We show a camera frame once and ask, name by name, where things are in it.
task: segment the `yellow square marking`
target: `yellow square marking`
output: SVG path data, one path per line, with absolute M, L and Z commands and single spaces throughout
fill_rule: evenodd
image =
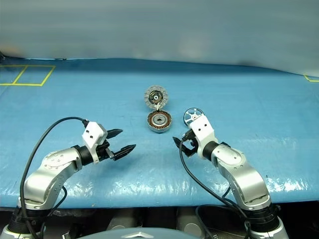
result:
M 46 80 L 50 77 L 52 72 L 55 69 L 55 66 L 53 65 L 0 65 L 0 67 L 23 67 L 23 69 L 20 71 L 20 73 L 17 75 L 15 80 L 12 83 L 0 83 L 0 86 L 43 86 Z M 18 80 L 22 76 L 22 74 L 25 72 L 25 70 L 28 67 L 51 67 L 52 69 L 49 71 L 49 73 L 44 77 L 43 81 L 39 84 L 33 84 L 33 83 L 19 83 Z

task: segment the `white wall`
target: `white wall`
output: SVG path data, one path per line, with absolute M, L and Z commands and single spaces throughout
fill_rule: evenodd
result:
M 0 51 L 319 76 L 319 0 L 0 0 Z

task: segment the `metal disc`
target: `metal disc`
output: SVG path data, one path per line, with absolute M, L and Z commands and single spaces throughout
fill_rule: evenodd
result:
M 198 108 L 190 108 L 184 113 L 184 124 L 189 127 L 190 123 L 202 115 L 204 115 L 202 110 Z
M 153 111 L 148 115 L 148 124 L 151 130 L 162 133 L 171 125 L 171 116 L 166 111 Z
M 168 102 L 168 95 L 162 86 L 151 86 L 144 94 L 144 101 L 151 109 L 159 110 Z

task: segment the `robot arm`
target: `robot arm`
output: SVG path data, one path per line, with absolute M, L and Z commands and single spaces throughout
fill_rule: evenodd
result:
M 229 182 L 237 205 L 251 224 L 254 239 L 288 239 L 280 218 L 271 204 L 271 198 L 261 175 L 248 163 L 245 155 L 226 143 L 218 143 L 214 129 L 205 115 L 196 117 L 183 140 L 191 140 L 193 149 L 184 145 L 182 151 L 188 156 L 194 153 L 210 160 L 220 174 Z M 180 140 L 174 138 L 179 147 Z
M 40 167 L 33 172 L 24 184 L 24 202 L 28 217 L 32 219 L 34 230 L 39 233 L 45 217 L 56 203 L 65 181 L 89 163 L 99 163 L 110 158 L 118 160 L 129 154 L 136 145 L 128 145 L 118 152 L 109 149 L 106 139 L 117 136 L 121 129 L 106 131 L 96 122 L 88 122 L 82 138 L 84 146 L 78 145 L 48 154 Z M 21 201 L 12 215 L 10 223 L 3 229 L 0 239 L 33 238 L 26 220 L 21 213 Z

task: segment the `blue table surface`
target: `blue table surface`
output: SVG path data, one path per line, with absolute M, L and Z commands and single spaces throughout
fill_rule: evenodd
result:
M 65 183 L 64 208 L 193 206 L 219 204 L 183 169 L 172 137 L 187 131 L 186 109 L 202 109 L 220 141 L 243 151 L 263 176 L 273 202 L 319 199 L 319 83 L 285 72 L 240 66 L 130 59 L 2 61 L 0 83 L 41 83 L 42 87 L 0 85 L 0 206 L 14 207 L 25 163 L 41 134 L 54 121 L 79 116 L 106 129 L 122 128 L 110 139 L 113 151 L 137 144 L 125 158 L 87 165 Z M 164 110 L 173 119 L 157 134 L 146 123 L 151 111 L 144 92 L 151 85 L 168 92 Z M 82 145 L 81 123 L 56 127 L 39 148 L 30 172 L 52 151 Z M 190 170 L 222 194 L 227 181 L 208 160 L 193 156 Z

